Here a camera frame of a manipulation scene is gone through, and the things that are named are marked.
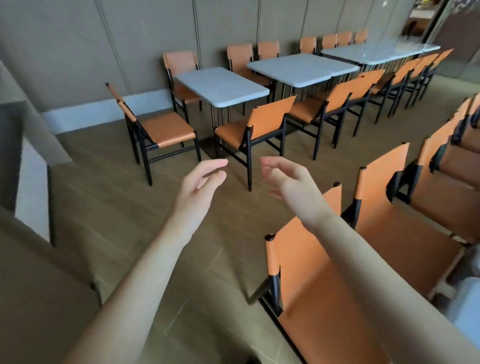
left hand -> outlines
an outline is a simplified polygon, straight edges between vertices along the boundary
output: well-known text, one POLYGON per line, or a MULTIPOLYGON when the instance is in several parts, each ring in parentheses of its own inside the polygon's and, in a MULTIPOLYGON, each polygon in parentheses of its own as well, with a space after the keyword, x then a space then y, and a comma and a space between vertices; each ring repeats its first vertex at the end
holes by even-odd
POLYGON ((182 238, 184 245, 190 241, 205 218, 217 187, 227 177, 223 170, 208 177, 205 175, 226 166, 227 163, 226 159, 205 160, 183 179, 162 230, 168 230, 182 238))

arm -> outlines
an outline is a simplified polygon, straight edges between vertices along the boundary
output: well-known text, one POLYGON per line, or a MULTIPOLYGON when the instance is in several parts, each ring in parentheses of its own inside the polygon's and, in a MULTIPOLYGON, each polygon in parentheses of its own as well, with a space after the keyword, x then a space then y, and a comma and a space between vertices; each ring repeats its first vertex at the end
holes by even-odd
POLYGON ((395 364, 479 363, 480 351, 330 209, 307 169, 261 158, 264 179, 314 234, 395 364))
POLYGON ((177 259, 226 177, 224 171, 204 175, 226 164, 226 159, 204 161, 185 177, 163 228, 69 350, 64 364, 138 360, 177 259))

right arm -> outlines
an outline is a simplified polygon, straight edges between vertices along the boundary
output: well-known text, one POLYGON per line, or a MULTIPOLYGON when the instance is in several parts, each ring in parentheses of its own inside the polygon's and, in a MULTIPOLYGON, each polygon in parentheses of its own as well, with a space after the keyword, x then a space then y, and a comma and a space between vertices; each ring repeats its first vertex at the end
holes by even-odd
POLYGON ((271 194, 321 242, 393 363, 480 363, 480 351, 332 211, 305 167, 260 160, 271 194))

wooden floor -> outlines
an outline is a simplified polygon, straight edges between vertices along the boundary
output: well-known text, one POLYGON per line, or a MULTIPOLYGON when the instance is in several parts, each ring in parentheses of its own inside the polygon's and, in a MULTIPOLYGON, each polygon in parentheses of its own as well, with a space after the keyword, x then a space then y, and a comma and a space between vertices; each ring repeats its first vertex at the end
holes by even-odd
MULTIPOLYGON (((336 150, 330 145, 333 127, 325 125, 316 161, 314 139, 300 132, 287 136, 285 156, 305 165, 322 191, 342 182, 346 208, 360 166, 404 141, 410 142, 410 162, 423 138, 479 91, 478 85, 437 76, 422 102, 403 110, 404 98, 396 116, 385 112, 377 125, 377 107, 370 104, 355 138, 348 115, 336 150)), ((208 135, 210 108, 200 112, 191 105, 189 113, 200 136, 208 135)), ((124 121, 62 134, 60 140, 73 163, 52 168, 56 243, 88 265, 105 301, 161 227, 181 179, 197 164, 196 153, 152 164, 149 187, 124 121)), ((175 267, 142 363, 245 363, 251 353, 263 363, 299 362, 263 308, 246 303, 266 277, 263 237, 293 217, 261 181, 258 157, 275 150, 263 143, 253 152, 253 192, 246 187, 246 169, 229 158, 227 179, 175 267)))

forearm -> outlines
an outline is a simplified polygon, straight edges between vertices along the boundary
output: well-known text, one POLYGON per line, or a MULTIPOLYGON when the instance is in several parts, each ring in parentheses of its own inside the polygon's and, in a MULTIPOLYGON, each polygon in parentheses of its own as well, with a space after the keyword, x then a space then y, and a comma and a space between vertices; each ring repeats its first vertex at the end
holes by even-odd
POLYGON ((112 293, 64 362, 135 363, 184 245, 166 226, 112 293))
POLYGON ((473 344, 342 218, 326 213, 315 235, 393 363, 479 362, 473 344))

